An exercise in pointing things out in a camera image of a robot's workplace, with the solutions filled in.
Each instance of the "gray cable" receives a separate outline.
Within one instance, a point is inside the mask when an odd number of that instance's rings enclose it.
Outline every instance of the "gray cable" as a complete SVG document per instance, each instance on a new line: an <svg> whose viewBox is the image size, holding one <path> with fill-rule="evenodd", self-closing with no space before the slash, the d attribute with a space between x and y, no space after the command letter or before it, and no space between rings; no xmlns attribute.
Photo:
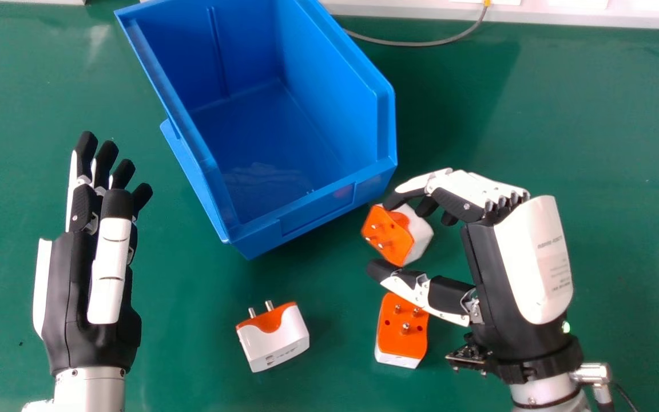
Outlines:
<svg viewBox="0 0 659 412"><path fill-rule="evenodd" d="M452 37L447 37L446 39L439 39L439 40L432 40L430 42L393 42L390 40L382 40L382 39L376 39L373 37L368 37L368 36L363 36L362 34L358 34L354 31L350 31L348 29L345 29L345 33L349 34L350 37L355 37L356 39L364 40L366 42L371 42L374 44L380 44L380 45L392 45L396 47L432 47L435 45L445 45L445 44L450 44L452 42L456 42L458 40L464 39L467 37L471 32L476 30L479 27L479 24L482 23L482 20L485 18L485 14L487 13L487 6L484 6L482 8L482 13L479 15L479 18L477 21L474 22L471 27L466 29L465 31L452 36Z"/></svg>
<svg viewBox="0 0 659 412"><path fill-rule="evenodd" d="M625 392L625 389L622 388L622 385L620 385L617 382L612 382L612 386L614 386L615 389L617 389L618 392L620 392L620 395L622 396L622 399L627 402L627 404L630 406L630 409L632 412L638 412L637 407L635 406L635 403L632 402L632 399L630 399L630 396L627 395L627 392Z"/></svg>

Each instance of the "power adapter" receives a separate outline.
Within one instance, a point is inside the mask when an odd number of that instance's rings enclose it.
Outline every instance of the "power adapter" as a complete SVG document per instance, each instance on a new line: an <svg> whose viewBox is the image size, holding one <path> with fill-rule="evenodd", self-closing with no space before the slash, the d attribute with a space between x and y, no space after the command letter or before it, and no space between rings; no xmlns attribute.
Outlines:
<svg viewBox="0 0 659 412"><path fill-rule="evenodd" d="M256 316L248 309L249 319L236 325L236 332L251 372L261 372L309 349L309 331L296 302L274 308L266 301L265 313Z"/></svg>

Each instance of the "robotic hand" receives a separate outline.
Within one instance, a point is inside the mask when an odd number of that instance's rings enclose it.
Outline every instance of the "robotic hand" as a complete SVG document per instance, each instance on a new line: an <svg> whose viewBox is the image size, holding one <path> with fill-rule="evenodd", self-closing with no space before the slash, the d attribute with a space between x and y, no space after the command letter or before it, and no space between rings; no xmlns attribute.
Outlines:
<svg viewBox="0 0 659 412"><path fill-rule="evenodd" d="M108 175L118 148L84 132L70 159L65 233L40 239L32 320L45 342L55 394L23 412L122 412L125 375L141 343L131 308L136 219L152 197L126 185L136 168L124 159Z"/></svg>
<svg viewBox="0 0 659 412"><path fill-rule="evenodd" d="M439 206L442 224L463 222L461 236L474 284L429 279L374 260L368 274L391 292L443 320L470 326L466 344L447 355L460 368L492 373L510 386L515 410L590 410L591 384L600 411L614 410L606 363L583 363L566 310L573 281L555 198L538 196L463 170L442 169L401 184L387 211L413 198L419 217Z"/></svg>

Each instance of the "blue storage bin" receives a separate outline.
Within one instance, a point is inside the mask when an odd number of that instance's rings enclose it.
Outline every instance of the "blue storage bin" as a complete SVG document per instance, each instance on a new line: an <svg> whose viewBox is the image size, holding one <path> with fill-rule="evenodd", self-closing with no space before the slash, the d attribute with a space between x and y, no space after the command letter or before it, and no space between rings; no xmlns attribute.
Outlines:
<svg viewBox="0 0 659 412"><path fill-rule="evenodd" d="M382 195L395 96L319 2L151 0L116 14L174 155L246 258Z"/></svg>

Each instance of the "green tabletop surface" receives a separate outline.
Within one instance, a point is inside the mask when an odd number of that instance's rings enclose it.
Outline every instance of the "green tabletop surface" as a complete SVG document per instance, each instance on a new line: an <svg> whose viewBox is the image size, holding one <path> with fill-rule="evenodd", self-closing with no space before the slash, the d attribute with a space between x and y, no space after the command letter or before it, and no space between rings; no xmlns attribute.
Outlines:
<svg viewBox="0 0 659 412"><path fill-rule="evenodd" d="M253 261L215 235L158 128L165 112L113 10L0 3L0 412L52 396L31 295L39 237L62 231L66 171L82 130L113 139L151 183L134 307L144 338L126 410L496 411L496 378L456 375L465 330L432 319L416 370L373 349L384 290L356 209ZM389 39L435 39L469 22L338 18ZM609 362L641 410L659 410L659 31L485 23L434 49L359 43L397 93L399 183L442 167L556 196L575 281L572 333ZM470 281L458 227L413 268ZM235 332L248 307L298 302L300 357L248 368ZM617 398L619 410L626 410Z"/></svg>

